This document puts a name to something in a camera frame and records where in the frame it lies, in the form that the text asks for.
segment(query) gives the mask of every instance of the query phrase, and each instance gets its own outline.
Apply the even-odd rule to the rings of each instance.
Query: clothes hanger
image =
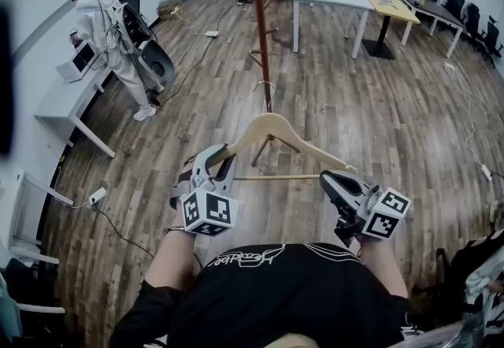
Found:
[[[298,152],[304,152],[323,161],[331,168],[344,170],[346,172],[357,173],[354,166],[348,165],[337,157],[318,149],[301,139],[294,131],[289,122],[279,114],[265,113],[254,118],[245,130],[245,133],[238,141],[228,146],[228,148],[218,155],[212,165],[223,161],[224,159],[236,155],[253,143],[263,140],[265,137],[274,137],[286,143],[292,149]],[[240,176],[236,180],[293,180],[293,179],[313,179],[319,175],[299,175],[299,176]]]

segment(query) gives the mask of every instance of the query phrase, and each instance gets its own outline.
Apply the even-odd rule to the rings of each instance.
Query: dark gray table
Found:
[[[448,49],[447,52],[447,58],[450,58],[451,53],[453,53],[455,46],[457,45],[458,38],[460,38],[460,34],[462,33],[462,30],[464,29],[464,24],[454,17],[451,13],[449,13],[444,6],[438,5],[435,2],[431,0],[425,0],[425,5],[421,6],[418,4],[415,4],[415,0],[402,0],[405,4],[408,5],[408,7],[411,8],[411,12],[416,13],[423,13],[424,15],[429,15],[430,17],[434,18],[434,22],[432,23],[431,26],[431,31],[429,32],[429,35],[432,36],[434,33],[435,26],[438,23],[438,20],[441,20],[445,24],[450,24],[452,26],[455,26],[457,28],[457,33],[454,37],[454,41],[451,43],[450,48]],[[410,30],[411,30],[411,23],[408,23],[406,26],[406,30],[404,32],[404,36],[402,37],[401,45],[405,46],[406,41],[408,40],[408,36],[410,35]]]

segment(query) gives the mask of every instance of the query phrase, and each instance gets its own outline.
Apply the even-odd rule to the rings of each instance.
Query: person in white clothes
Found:
[[[140,110],[134,115],[135,120],[143,121],[156,114],[145,87],[157,93],[164,88],[157,77],[141,67],[137,54],[128,55],[120,48],[121,38],[117,31],[111,30],[113,23],[110,17],[110,11],[120,6],[119,0],[77,0],[77,33],[72,35],[71,40],[74,45],[87,40],[95,50],[106,54],[107,65],[139,104]]]

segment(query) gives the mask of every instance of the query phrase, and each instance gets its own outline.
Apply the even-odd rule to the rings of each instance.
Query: black t-shirt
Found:
[[[386,347],[402,341],[409,307],[337,246],[245,246],[219,254],[184,296],[144,283],[110,346],[168,335],[171,348],[258,348],[292,333],[320,347]]]

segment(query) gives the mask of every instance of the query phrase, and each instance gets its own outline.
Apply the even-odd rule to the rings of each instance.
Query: white sneaker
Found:
[[[146,109],[140,109],[135,113],[133,118],[137,121],[144,121],[146,118],[152,117],[156,114],[156,109],[153,106],[149,106]]]

